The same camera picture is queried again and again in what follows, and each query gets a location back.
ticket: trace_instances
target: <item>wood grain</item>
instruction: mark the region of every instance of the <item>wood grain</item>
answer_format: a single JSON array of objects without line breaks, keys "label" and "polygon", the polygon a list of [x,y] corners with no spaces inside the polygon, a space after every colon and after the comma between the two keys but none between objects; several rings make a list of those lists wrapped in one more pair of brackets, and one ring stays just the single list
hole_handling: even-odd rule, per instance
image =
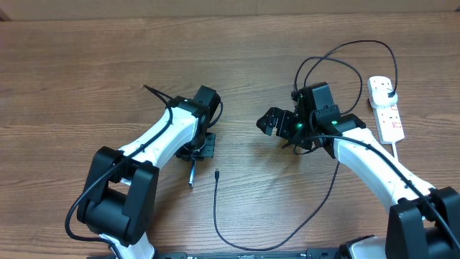
[{"label": "wood grain", "polygon": [[[455,13],[0,23],[0,258],[108,252],[71,240],[63,222],[97,149],[131,142],[162,114],[143,83],[186,97],[210,86],[225,107],[212,129],[215,158],[198,164],[195,188],[188,163],[173,158],[161,171],[152,244],[161,252],[235,251],[213,229],[214,168],[222,235],[250,247],[277,244],[322,201],[335,161],[324,150],[303,157],[281,150],[282,140],[255,122],[271,106],[293,108],[303,59],[351,40],[381,40],[395,51],[406,134],[400,160],[433,185],[460,190],[459,28]],[[350,45],[334,56],[364,80],[394,77],[379,45]],[[338,64],[319,65],[309,83],[318,81],[330,84],[342,110],[357,97],[358,78]],[[367,99],[364,91],[354,113],[375,132]],[[386,226],[378,200],[342,166],[326,205],[278,250],[336,247],[385,235]],[[72,228],[92,235],[76,220]]]},{"label": "wood grain", "polygon": [[0,0],[0,8],[13,21],[453,12],[459,6],[459,0]]}]

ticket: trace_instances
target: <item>wire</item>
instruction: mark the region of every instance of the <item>wire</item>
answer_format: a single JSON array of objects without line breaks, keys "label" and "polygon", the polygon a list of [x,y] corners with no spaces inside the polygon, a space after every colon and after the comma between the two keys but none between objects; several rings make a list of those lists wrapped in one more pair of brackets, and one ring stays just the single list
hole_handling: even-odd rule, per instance
[{"label": "wire", "polygon": [[300,102],[300,94],[299,94],[299,96],[297,97],[297,105],[295,105],[294,116],[297,116],[297,115],[298,115],[298,111],[299,111],[299,102]]},{"label": "wire", "polygon": [[311,110],[310,115],[308,116],[308,123],[309,123],[311,132],[315,132],[315,129],[313,128],[313,114],[315,112],[316,112],[315,109]]},{"label": "wire", "polygon": [[297,145],[294,145],[294,155],[307,155],[315,152],[319,147],[313,147],[310,150],[305,151],[304,153],[297,153]]},{"label": "wire", "polygon": [[221,115],[222,115],[222,111],[224,110],[224,103],[221,101],[221,112],[218,113],[217,115],[217,118],[215,118],[209,125],[208,125],[208,129],[212,126],[214,126],[217,121],[221,118]]},{"label": "wire", "polygon": [[241,249],[241,250],[246,250],[246,251],[254,251],[254,252],[264,252],[264,251],[270,251],[270,250],[273,250],[273,249],[276,249],[282,245],[284,245],[287,241],[289,241],[291,239],[291,237],[293,237],[303,226],[305,226],[318,212],[319,210],[321,209],[321,207],[323,207],[323,205],[326,203],[327,199],[329,198],[329,194],[331,194],[331,191],[332,191],[332,187],[334,186],[334,181],[336,180],[336,176],[337,176],[337,171],[339,170],[339,165],[340,165],[340,162],[337,163],[337,167],[336,167],[336,171],[334,172],[333,174],[333,177],[332,177],[332,182],[331,182],[331,186],[329,186],[329,190],[328,190],[328,193],[326,194],[326,197],[324,197],[324,200],[323,202],[321,202],[321,204],[318,206],[318,208],[316,208],[316,210],[296,229],[294,230],[294,232],[289,235],[289,237],[287,237],[284,241],[282,241],[281,243],[279,243],[278,245],[274,245],[272,247],[267,247],[267,248],[247,248],[247,247],[242,247],[242,246],[239,246],[239,245],[235,245],[235,244],[232,244],[230,243],[229,241],[227,241],[224,237],[222,237],[221,233],[219,232],[219,229],[217,228],[217,222],[216,222],[216,197],[217,197],[217,185],[219,183],[219,170],[216,169],[216,172],[215,172],[215,175],[214,177],[216,178],[216,187],[214,188],[214,228],[216,229],[216,233],[217,235],[222,239],[222,241],[224,241],[227,245],[230,245],[232,247],[235,247],[235,248],[238,248],[238,249]]},{"label": "wire", "polygon": [[394,170],[397,176],[401,178],[401,180],[415,193],[417,196],[420,197],[420,199],[425,203],[425,205],[434,213],[435,218],[436,218],[436,223],[441,225],[441,227],[446,231],[446,234],[452,239],[453,245],[456,246],[456,248],[460,251],[460,243],[456,239],[455,235],[453,234],[452,230],[450,227],[447,225],[446,221],[443,219],[443,217],[439,214],[439,212],[435,209],[435,207],[430,203],[430,201],[413,185],[412,181],[408,180],[403,173],[396,167],[395,164],[393,164],[390,159],[388,159],[383,153],[381,153],[378,149],[375,147],[372,147],[370,144],[366,144],[362,141],[352,139],[350,137],[342,137],[342,136],[331,136],[331,135],[319,135],[319,136],[312,136],[312,137],[307,137],[304,139],[305,140],[318,140],[322,138],[328,138],[328,139],[339,139],[339,140],[346,140],[358,145],[361,145],[372,152],[376,153],[378,156],[385,161],[391,169]]},{"label": "wire", "polygon": [[173,97],[171,97],[171,96],[169,96],[169,95],[167,95],[167,94],[165,94],[165,93],[163,93],[163,92],[161,92],[161,91],[158,91],[158,90],[156,90],[156,89],[154,89],[154,88],[152,88],[152,87],[150,87],[150,86],[148,86],[148,85],[143,85],[143,86],[144,86],[147,90],[149,90],[150,92],[152,92],[152,94],[157,93],[157,94],[163,95],[164,97],[168,98],[169,100],[173,99]]},{"label": "wire", "polygon": [[393,156],[395,157],[396,161],[399,161],[397,159],[397,151],[396,151],[396,143],[395,142],[391,143],[391,148],[393,149]]},{"label": "wire", "polygon": [[303,86],[306,87],[306,82],[307,82],[307,78],[308,76],[311,74],[311,72],[313,71],[313,69],[315,69],[315,67],[323,60],[327,59],[327,57],[332,54],[334,51],[338,50],[339,48],[343,47],[343,46],[346,46],[346,45],[350,45],[350,44],[354,44],[354,43],[360,43],[360,42],[375,42],[375,43],[379,43],[381,45],[384,45],[389,51],[390,51],[390,54],[391,54],[391,57],[393,59],[393,63],[395,64],[395,88],[393,89],[393,91],[391,93],[388,94],[388,97],[393,97],[395,94],[396,94],[396,88],[397,88],[397,63],[396,63],[396,57],[395,57],[395,54],[393,53],[392,49],[390,48],[390,46],[388,46],[386,43],[384,42],[381,42],[379,40],[355,40],[355,41],[352,41],[352,42],[347,42],[347,43],[344,43],[342,45],[339,45],[338,47],[335,47],[333,50],[329,51],[328,53],[326,53],[322,58],[320,58],[320,60],[318,60],[318,62],[316,62],[315,65],[313,65],[313,67],[310,69],[310,71],[308,71],[308,74],[307,76],[305,77],[305,81],[304,81],[304,84]]},{"label": "wire", "polygon": [[340,113],[340,115],[348,114],[349,112],[351,112],[351,111],[354,109],[354,107],[356,107],[356,105],[357,105],[358,102],[359,102],[359,99],[361,98],[361,94],[362,94],[362,77],[361,77],[361,74],[358,72],[358,70],[357,70],[354,66],[348,64],[347,62],[345,62],[345,61],[343,61],[343,60],[339,60],[339,59],[335,59],[335,58],[316,57],[316,56],[315,56],[315,57],[309,57],[309,58],[307,58],[306,60],[304,60],[304,61],[302,62],[302,64],[300,64],[299,69],[297,69],[297,73],[295,74],[295,79],[294,79],[294,89],[297,91],[297,78],[298,78],[298,76],[299,76],[299,72],[300,72],[300,70],[302,69],[303,65],[304,65],[307,61],[309,61],[309,60],[312,60],[312,59],[321,59],[321,58],[323,58],[323,59],[325,59],[325,60],[330,60],[330,61],[334,61],[334,62],[343,64],[343,65],[346,65],[347,67],[351,68],[351,69],[358,75],[358,77],[359,77],[360,85],[359,85],[359,94],[358,94],[358,98],[356,99],[356,101],[354,102],[353,106],[352,106],[349,110],[347,110],[346,112]]},{"label": "wire", "polygon": [[73,203],[72,207],[69,209],[69,212],[67,213],[67,216],[65,217],[65,231],[67,232],[67,235],[74,239],[74,240],[78,240],[78,241],[86,241],[86,242],[104,242],[106,244],[109,245],[109,247],[115,252],[115,255],[117,256],[118,259],[122,259],[118,249],[116,248],[115,244],[110,241],[110,240],[106,240],[104,238],[100,238],[100,237],[81,237],[81,236],[78,236],[78,235],[75,235],[73,234],[72,230],[70,229],[70,219],[72,218],[72,215],[73,215],[73,212],[77,209],[78,205],[80,205],[80,203],[82,202],[82,200],[84,198],[87,197],[87,195],[95,188],[95,186],[97,186],[98,184],[100,184],[101,182],[105,182],[107,180],[110,179],[110,177],[112,177],[115,172],[120,169],[120,167],[122,167],[125,162],[127,162],[128,160],[130,160],[131,158],[133,158],[135,155],[139,154],[140,152],[142,152],[146,147],[148,147],[150,144],[152,144],[161,134],[163,134],[166,129],[172,124],[173,122],[173,110],[171,109],[171,106],[170,104],[163,98],[161,97],[161,95],[165,95],[164,93],[158,91],[158,90],[155,90],[149,86],[146,86],[144,85],[144,87],[151,91],[156,97],[158,97],[163,103],[165,103],[166,107],[167,107],[167,110],[169,111],[169,114],[170,114],[170,118],[168,119],[168,121],[166,122],[166,125],[155,135],[153,136],[151,139],[149,139],[146,143],[144,143],[143,145],[140,145],[138,149],[136,149],[133,153],[129,154],[128,156],[126,156],[124,159],[120,160],[117,164],[115,164],[114,166],[112,166],[110,169],[107,170],[107,172],[105,174],[103,174],[99,179],[97,179],[93,184],[91,184],[76,200],[75,202]]}]

